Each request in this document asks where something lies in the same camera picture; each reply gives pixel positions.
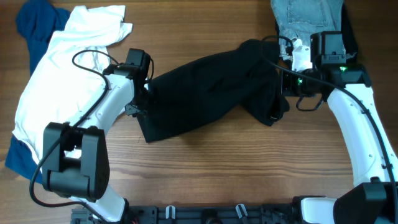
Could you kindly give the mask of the black t-shirt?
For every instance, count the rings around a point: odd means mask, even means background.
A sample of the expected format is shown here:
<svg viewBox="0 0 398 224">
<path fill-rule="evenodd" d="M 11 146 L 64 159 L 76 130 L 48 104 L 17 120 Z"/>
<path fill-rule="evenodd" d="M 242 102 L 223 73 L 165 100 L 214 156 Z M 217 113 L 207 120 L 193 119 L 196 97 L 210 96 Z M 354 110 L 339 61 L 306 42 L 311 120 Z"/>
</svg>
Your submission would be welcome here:
<svg viewBox="0 0 398 224">
<path fill-rule="evenodd" d="M 273 66 L 279 54 L 277 43 L 249 39 L 154 78 L 147 113 L 137 118 L 146 142 L 200 128 L 238 105 L 272 126 L 290 109 Z"/>
</svg>

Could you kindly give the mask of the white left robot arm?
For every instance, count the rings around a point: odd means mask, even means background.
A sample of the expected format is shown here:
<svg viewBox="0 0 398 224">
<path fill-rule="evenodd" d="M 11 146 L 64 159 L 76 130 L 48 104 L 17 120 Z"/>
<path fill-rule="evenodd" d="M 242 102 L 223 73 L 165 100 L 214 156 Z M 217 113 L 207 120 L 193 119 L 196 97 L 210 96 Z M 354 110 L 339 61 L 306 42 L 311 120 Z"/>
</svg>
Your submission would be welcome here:
<svg viewBox="0 0 398 224">
<path fill-rule="evenodd" d="M 85 207 L 87 223 L 131 222 L 127 200 L 109 186 L 106 133 L 121 110 L 128 116 L 147 113 L 152 67 L 149 54 L 129 49 L 124 63 L 114 62 L 99 73 L 104 86 L 87 109 L 44 129 L 43 158 L 37 168 L 42 186 L 69 198 L 69 205 Z"/>
</svg>

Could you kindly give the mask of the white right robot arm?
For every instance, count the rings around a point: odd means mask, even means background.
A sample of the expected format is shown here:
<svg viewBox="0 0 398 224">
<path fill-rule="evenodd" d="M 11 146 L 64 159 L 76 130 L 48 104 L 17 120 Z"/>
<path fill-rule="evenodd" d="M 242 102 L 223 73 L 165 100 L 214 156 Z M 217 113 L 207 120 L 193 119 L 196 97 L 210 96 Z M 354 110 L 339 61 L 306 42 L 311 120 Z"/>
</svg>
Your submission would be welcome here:
<svg viewBox="0 0 398 224">
<path fill-rule="evenodd" d="M 353 170 L 354 187 L 339 198 L 304 197 L 305 223 L 397 223 L 397 156 L 374 104 L 362 65 L 325 64 L 302 72 L 282 69 L 282 91 L 320 94 L 333 112 Z"/>
</svg>

